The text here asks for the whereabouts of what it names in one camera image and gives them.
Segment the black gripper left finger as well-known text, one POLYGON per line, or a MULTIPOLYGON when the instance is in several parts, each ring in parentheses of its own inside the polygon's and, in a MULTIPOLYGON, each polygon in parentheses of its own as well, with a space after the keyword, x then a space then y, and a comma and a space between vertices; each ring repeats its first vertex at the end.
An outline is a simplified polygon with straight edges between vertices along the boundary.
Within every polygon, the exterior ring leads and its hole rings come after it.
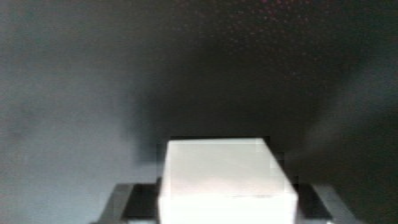
POLYGON ((155 183, 118 184, 100 218, 90 224, 159 224, 157 199, 155 183))

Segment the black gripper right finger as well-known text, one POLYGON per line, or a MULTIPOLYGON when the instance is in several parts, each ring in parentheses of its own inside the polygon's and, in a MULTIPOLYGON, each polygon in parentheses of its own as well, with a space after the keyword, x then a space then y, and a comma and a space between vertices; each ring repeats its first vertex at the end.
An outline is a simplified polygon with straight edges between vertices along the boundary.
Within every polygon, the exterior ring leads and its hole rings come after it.
POLYGON ((329 185, 296 184, 299 208, 296 224, 367 224, 356 217, 329 185))

